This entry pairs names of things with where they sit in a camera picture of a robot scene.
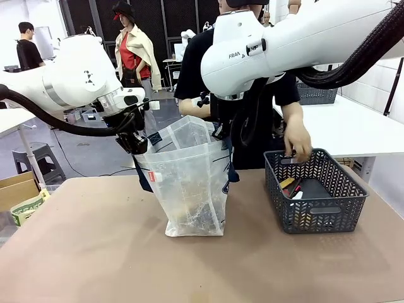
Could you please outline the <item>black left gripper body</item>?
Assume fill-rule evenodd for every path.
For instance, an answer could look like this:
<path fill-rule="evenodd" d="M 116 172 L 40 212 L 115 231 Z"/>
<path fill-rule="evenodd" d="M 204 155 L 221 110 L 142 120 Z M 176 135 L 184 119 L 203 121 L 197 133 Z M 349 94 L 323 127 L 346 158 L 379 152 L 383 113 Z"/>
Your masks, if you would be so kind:
<path fill-rule="evenodd" d="M 113 128 L 112 136 L 119 133 L 135 133 L 145 128 L 145 111 L 142 107 L 128 107 L 122 112 L 103 117 L 108 128 Z"/>

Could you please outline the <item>person's left hand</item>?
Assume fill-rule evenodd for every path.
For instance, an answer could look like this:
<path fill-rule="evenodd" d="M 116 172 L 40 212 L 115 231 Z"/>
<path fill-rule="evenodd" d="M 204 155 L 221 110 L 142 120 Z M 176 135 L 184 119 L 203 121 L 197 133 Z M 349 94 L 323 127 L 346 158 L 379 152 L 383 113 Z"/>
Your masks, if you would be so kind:
<path fill-rule="evenodd" d="M 285 154 L 295 157 L 299 162 L 304 162 L 311 156 L 311 137 L 304 125 L 301 115 L 292 114 L 286 121 L 284 133 Z"/>

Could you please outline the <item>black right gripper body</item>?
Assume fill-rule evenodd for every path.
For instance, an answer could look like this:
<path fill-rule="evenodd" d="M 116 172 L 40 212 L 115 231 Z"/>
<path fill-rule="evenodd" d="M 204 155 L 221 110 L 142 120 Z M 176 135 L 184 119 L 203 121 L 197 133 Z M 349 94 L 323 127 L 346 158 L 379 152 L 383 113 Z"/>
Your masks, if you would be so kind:
<path fill-rule="evenodd" d="M 213 97 L 210 100 L 210 117 L 217 124 L 231 126 L 235 115 L 235 101 Z"/>

